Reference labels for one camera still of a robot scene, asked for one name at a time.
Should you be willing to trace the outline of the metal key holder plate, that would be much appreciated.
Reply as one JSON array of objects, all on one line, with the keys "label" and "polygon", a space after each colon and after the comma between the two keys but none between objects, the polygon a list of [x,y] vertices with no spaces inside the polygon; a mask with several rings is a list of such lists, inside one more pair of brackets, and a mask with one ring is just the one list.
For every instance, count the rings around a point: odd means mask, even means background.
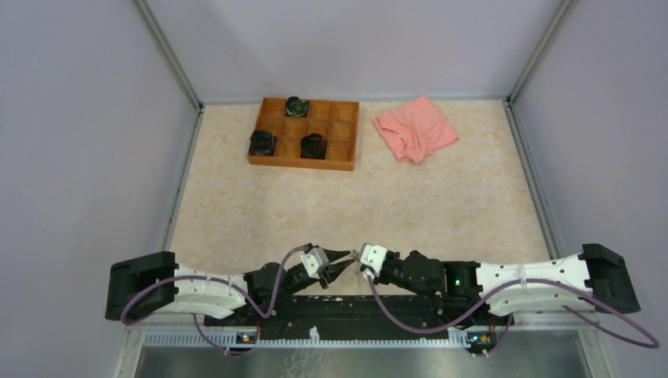
[{"label": "metal key holder plate", "polygon": [[357,250],[352,250],[351,256],[353,257],[354,260],[353,266],[355,275],[360,280],[364,279],[365,278],[364,271],[366,267],[361,262],[361,253]]}]

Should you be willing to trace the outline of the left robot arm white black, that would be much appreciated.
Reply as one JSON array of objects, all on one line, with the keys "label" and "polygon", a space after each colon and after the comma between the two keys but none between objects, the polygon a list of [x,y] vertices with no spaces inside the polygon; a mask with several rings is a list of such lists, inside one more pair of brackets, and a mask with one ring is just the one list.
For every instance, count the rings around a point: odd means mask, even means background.
[{"label": "left robot arm white black", "polygon": [[105,318],[134,324],[155,313],[189,313],[234,325],[269,318],[280,301],[312,285],[326,289],[354,263],[349,250],[306,244],[281,262],[238,275],[188,268],[170,251],[118,262],[109,271]]}]

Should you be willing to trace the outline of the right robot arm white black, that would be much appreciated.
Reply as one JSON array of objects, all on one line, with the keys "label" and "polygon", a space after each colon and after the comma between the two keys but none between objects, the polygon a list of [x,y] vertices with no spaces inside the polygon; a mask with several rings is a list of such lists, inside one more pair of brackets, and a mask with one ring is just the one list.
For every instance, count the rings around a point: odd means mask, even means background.
[{"label": "right robot arm white black", "polygon": [[440,261],[416,250],[401,258],[383,246],[366,244],[360,262],[362,274],[375,284],[440,297],[450,306],[461,303],[471,324],[483,324],[492,315],[565,306],[600,313],[640,311],[625,259],[598,243],[585,244],[579,254],[565,258],[523,264]]}]

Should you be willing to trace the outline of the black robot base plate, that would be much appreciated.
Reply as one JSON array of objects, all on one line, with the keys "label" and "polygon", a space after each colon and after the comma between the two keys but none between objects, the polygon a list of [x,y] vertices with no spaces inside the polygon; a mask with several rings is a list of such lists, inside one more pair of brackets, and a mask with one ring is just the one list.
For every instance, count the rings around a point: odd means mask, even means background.
[{"label": "black robot base plate", "polygon": [[[445,325],[472,306],[467,302],[446,302],[441,297],[419,295],[383,295],[381,299],[399,322],[419,329]],[[449,336],[447,330],[417,334],[399,327],[384,314],[372,295],[296,295],[279,299],[274,314],[268,318],[260,317],[247,305],[222,320],[205,316],[204,325],[259,330],[261,340],[308,339],[312,328],[325,341],[446,339]]]}]

